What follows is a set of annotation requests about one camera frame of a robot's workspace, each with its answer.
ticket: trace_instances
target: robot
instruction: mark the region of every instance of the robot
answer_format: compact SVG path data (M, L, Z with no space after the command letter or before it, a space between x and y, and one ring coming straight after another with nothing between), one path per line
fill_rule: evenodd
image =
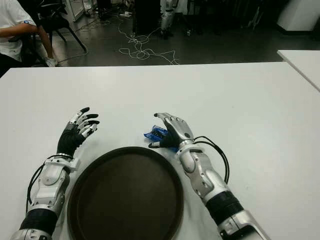
M39 188L20 229L11 240L52 240L64 205L69 174L78 167L75 150L97 130L99 124L99 121L91 120L98 117L97 114L84 115L88 111L89 107L80 110L67 123L58 142L57 154L49 157L42 166L43 172L38 173ZM156 113L154 116L164 122L168 135L159 142L151 143L149 148L178 148L177 157L184 173L208 209L222 239L270 240L214 170L209 157L196 144L186 121L168 113Z

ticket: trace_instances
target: white wall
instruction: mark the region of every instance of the white wall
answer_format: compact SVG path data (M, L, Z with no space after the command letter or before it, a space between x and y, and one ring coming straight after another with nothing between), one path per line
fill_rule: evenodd
M291 0L277 24L287 31L311 31L320 17L320 0Z

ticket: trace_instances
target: round tray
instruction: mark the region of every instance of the round tray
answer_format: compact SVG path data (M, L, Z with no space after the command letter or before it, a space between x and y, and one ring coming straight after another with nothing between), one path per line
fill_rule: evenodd
M77 179L67 207L73 240L170 240L183 215L172 165L143 147L110 151Z

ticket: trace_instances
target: sneaker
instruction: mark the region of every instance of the sneaker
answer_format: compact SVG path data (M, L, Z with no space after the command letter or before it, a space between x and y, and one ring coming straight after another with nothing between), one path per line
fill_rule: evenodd
M54 68L58 65L57 60L55 60L54 58L48 58L47 60L45 60L45 63L48 65L49 68Z

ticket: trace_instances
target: blue object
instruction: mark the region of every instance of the blue object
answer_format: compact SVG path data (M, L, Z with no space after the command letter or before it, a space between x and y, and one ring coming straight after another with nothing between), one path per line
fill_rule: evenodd
M147 139L150 139L152 142L160 142L166 135L168 135L168 131L162 127L154 125L152 127L151 132L143 134ZM177 147L170 147L174 152L178 152Z

